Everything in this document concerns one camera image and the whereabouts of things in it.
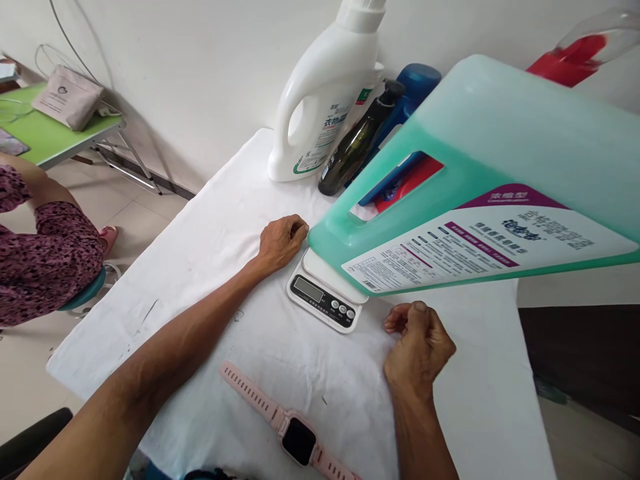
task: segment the green table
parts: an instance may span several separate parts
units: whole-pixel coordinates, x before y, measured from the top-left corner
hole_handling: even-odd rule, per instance
[[[0,99],[19,100],[31,104],[44,86],[45,84],[42,83],[32,87],[13,90],[0,95]],[[31,150],[23,153],[20,157],[38,165],[44,170],[52,168],[83,150],[98,145],[108,147],[111,150],[116,147],[130,151],[140,168],[142,168],[147,177],[146,179],[108,160],[100,151],[98,151],[98,154],[100,154],[102,160],[109,164],[109,166],[120,170],[120,172],[125,175],[160,193],[158,186],[140,159],[140,156],[138,156],[133,145],[125,136],[123,132],[125,126],[126,123],[122,115],[116,117],[100,117],[94,115],[84,130],[76,132],[38,110],[34,110],[13,122],[0,123],[1,128],[4,128],[4,130],[31,148]],[[108,142],[107,138],[112,135],[120,136],[125,144],[117,145]]]

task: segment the gray bag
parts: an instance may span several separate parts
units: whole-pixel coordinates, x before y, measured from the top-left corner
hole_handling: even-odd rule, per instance
[[[100,104],[104,91],[104,87],[57,65],[32,106],[71,130],[81,131]]]

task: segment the white wall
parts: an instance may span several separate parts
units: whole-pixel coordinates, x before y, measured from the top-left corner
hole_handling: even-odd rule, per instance
[[[89,68],[116,92],[148,166],[197,191],[258,128],[273,124],[289,72],[340,0],[55,3]],[[391,73],[414,61],[445,73],[472,53],[524,68],[578,21],[612,5],[388,0],[380,57]],[[0,0],[0,49],[35,69],[40,43],[69,52],[47,0]],[[637,49],[579,88],[640,112],[639,77]]]

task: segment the digital kitchen scale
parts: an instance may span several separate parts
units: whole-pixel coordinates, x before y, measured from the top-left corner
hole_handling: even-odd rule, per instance
[[[287,295],[340,333],[353,331],[362,304],[369,300],[311,249],[287,282]]]

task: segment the watch strap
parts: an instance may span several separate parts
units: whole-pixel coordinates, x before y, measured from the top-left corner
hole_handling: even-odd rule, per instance
[[[246,378],[232,363],[226,361],[220,365],[220,375],[260,413],[277,431],[285,416],[284,410],[260,390],[254,382]]]
[[[313,466],[329,480],[362,480],[320,445]]]

